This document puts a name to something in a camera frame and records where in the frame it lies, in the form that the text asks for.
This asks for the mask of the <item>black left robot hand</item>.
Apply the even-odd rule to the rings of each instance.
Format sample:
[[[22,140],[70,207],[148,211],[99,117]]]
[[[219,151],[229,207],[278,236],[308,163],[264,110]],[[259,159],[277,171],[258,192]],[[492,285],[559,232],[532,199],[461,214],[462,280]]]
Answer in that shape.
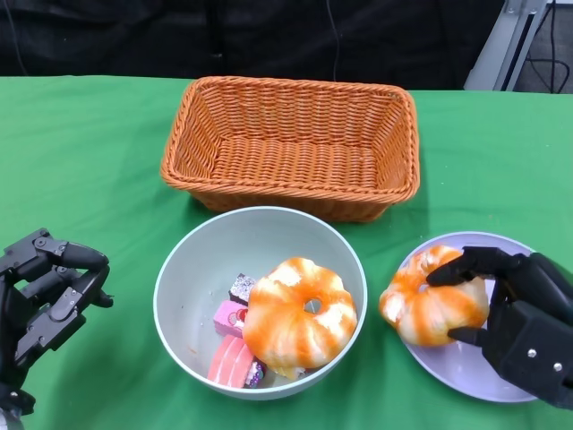
[[[23,386],[31,366],[61,347],[84,323],[89,305],[109,308],[103,291],[109,260],[41,228],[1,256],[1,384]]]

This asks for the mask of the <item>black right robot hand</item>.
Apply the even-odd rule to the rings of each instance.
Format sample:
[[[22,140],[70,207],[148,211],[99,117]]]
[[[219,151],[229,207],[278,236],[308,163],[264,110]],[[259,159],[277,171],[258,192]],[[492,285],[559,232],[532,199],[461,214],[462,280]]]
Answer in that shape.
[[[466,246],[426,280],[445,288],[476,278],[495,281],[487,326],[460,326],[448,335],[480,348],[503,380],[554,407],[571,409],[571,275],[543,254]]]

